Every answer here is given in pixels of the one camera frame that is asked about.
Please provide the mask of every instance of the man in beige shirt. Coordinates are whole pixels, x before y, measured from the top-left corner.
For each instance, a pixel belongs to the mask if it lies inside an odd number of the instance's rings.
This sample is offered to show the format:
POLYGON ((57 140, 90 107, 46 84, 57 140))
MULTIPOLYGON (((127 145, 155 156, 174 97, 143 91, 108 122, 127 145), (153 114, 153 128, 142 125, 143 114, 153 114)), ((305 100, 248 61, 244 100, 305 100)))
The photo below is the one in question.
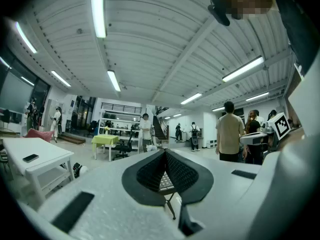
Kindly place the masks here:
POLYGON ((231 101, 224 103, 226 114, 216 124, 216 154, 220 160, 237 162, 239 153, 239 137, 245 134, 245 125, 239 116, 234 114, 235 105, 231 101))

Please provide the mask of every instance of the railing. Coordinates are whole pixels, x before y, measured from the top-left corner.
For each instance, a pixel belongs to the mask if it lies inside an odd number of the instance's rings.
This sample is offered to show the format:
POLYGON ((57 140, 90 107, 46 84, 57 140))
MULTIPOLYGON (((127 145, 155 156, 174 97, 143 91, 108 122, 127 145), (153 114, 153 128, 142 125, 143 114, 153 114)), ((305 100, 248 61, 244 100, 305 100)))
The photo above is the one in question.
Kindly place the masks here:
POLYGON ((139 115, 142 112, 142 107, 118 105, 118 104, 111 104, 111 103, 104 103, 104 102, 102 102, 101 104, 101 109, 115 111, 115 112, 139 114, 139 115))
POLYGON ((163 106, 160 106, 157 108, 156 110, 156 115, 159 115, 160 113, 162 113, 163 111, 166 111, 168 109, 168 107, 163 107, 163 106))
POLYGON ((162 117, 158 118, 158 121, 164 136, 167 136, 167 124, 163 121, 162 117))

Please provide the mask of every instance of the smartphone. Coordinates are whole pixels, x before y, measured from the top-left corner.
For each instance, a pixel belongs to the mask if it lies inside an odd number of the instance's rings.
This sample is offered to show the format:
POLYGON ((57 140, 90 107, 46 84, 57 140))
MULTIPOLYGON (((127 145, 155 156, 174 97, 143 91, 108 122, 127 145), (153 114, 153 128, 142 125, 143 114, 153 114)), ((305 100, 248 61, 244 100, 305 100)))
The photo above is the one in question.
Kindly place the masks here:
POLYGON ((30 163, 31 161, 37 159, 39 156, 37 154, 32 154, 32 155, 29 155, 25 158, 23 158, 22 160, 25 161, 26 163, 30 163))

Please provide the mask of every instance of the red chair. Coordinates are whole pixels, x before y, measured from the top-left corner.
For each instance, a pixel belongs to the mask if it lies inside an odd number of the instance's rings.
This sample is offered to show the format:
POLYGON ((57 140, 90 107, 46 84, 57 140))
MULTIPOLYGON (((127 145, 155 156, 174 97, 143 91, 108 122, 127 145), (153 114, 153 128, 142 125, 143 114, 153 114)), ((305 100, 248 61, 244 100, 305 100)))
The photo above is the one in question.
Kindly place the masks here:
POLYGON ((40 138, 40 139, 43 139, 44 141, 46 142, 49 142, 51 141, 51 138, 52 138, 52 135, 55 133, 55 131, 38 131, 38 130, 35 130, 35 129, 30 129, 26 136, 24 136, 25 138, 40 138))

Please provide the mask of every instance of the fluorescent tube light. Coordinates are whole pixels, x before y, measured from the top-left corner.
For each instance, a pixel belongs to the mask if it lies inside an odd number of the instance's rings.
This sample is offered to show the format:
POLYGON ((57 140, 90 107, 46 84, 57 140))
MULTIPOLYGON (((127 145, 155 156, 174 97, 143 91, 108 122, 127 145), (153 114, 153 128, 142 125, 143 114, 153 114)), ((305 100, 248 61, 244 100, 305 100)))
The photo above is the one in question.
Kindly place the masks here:
POLYGON ((224 109, 225 109, 225 107, 223 106, 223 107, 219 107, 219 108, 213 109, 212 111, 214 112, 214 111, 220 111, 220 110, 224 110, 224 109))
POLYGON ((192 97, 186 99, 185 101, 181 102, 182 105, 189 103, 190 101, 193 101, 194 99, 200 97, 202 94, 201 93, 197 93, 195 95, 193 95, 192 97))
POLYGON ((23 76, 21 76, 21 78, 22 78, 24 81, 26 81, 27 83, 29 83, 30 85, 32 85, 32 86, 35 85, 34 83, 30 82, 28 79, 25 79, 23 76))
POLYGON ((114 89, 117 91, 117 92, 121 92, 120 90, 120 87, 119 87, 119 84, 118 84, 118 81, 117 81, 117 78, 116 78, 116 74, 114 71, 112 70, 108 70, 108 75, 110 77, 110 80, 113 84, 113 87, 114 89))
POLYGON ((97 38, 106 37, 104 0, 91 0, 92 18, 97 38))
POLYGON ((241 74, 247 72, 248 70, 253 69, 254 67, 260 65, 263 62, 264 62, 264 58, 259 56, 259 57, 255 58, 254 60, 250 61, 249 63, 247 63, 246 65, 240 67, 236 71, 234 71, 234 72, 222 77, 222 80, 224 82, 228 82, 229 80, 234 79, 237 76, 240 76, 241 74))
POLYGON ((12 69, 12 67, 10 67, 9 64, 6 63, 3 58, 0 57, 0 61, 1 61, 7 68, 12 69))
POLYGON ((252 97, 252 98, 247 98, 245 101, 246 101, 246 102, 249 102, 249 101, 251 101, 251 100, 258 99, 258 98, 261 98, 261 97, 263 97, 263 96, 266 96, 266 95, 268 95, 268 94, 269 94, 269 92, 266 92, 266 93, 263 93, 263 94, 254 96, 254 97, 252 97))
POLYGON ((64 83, 66 86, 71 87, 70 84, 68 84, 60 75, 56 73, 56 71, 51 71, 52 74, 54 74, 62 83, 64 83))
POLYGON ((15 27, 18 30, 21 38, 23 39, 23 41, 25 42, 25 44, 29 47, 29 49, 31 50, 31 52, 33 52, 34 54, 37 53, 37 50, 33 47, 33 45, 30 43, 30 41, 28 40, 28 38, 26 37, 25 33, 22 31, 20 25, 18 22, 15 23, 15 27))

